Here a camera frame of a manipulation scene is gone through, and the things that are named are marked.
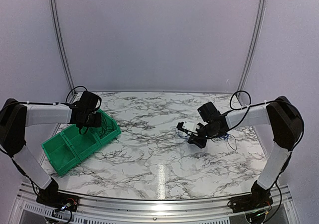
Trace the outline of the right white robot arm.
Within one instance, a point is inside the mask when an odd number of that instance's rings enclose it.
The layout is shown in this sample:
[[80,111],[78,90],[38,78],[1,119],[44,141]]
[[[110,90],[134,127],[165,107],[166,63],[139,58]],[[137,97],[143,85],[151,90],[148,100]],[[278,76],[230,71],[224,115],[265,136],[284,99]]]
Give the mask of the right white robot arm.
[[287,168],[293,150],[303,137],[305,124],[299,110],[285,96],[279,96],[272,101],[231,108],[224,113],[208,102],[197,111],[204,123],[185,121],[176,128],[189,136],[188,143],[199,148],[204,148],[209,139],[224,136],[236,128],[271,126],[274,145],[262,173],[254,182],[250,194],[237,196],[230,201],[234,208],[258,208],[268,203],[271,188]]

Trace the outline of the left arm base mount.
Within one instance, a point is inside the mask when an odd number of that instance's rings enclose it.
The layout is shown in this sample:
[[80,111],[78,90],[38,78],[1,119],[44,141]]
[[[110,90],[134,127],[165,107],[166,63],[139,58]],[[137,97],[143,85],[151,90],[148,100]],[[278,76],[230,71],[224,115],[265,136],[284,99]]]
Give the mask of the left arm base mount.
[[36,198],[36,202],[53,208],[61,208],[67,203],[70,203],[71,206],[68,209],[75,212],[78,208],[79,197],[76,195],[58,192],[56,196],[51,196],[49,198],[38,196]]

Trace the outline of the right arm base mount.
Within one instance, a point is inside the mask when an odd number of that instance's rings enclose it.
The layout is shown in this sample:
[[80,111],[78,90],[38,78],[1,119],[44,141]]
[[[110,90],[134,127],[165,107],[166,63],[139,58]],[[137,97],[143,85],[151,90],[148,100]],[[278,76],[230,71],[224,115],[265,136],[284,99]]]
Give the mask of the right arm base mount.
[[253,198],[251,194],[230,198],[227,206],[232,209],[233,213],[247,212],[254,209],[268,207],[273,204],[272,196],[264,199]]

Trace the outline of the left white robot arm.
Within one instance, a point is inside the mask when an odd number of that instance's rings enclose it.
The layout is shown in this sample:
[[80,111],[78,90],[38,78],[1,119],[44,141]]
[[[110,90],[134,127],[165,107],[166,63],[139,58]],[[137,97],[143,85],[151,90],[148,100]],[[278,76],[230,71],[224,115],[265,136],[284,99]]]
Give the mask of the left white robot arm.
[[8,99],[0,111],[0,150],[7,155],[23,176],[44,191],[44,199],[57,207],[63,202],[58,184],[41,167],[31,154],[25,141],[25,130],[40,124],[74,124],[83,135],[91,127],[101,126],[98,109],[102,104],[100,96],[84,91],[73,103],[19,102]]

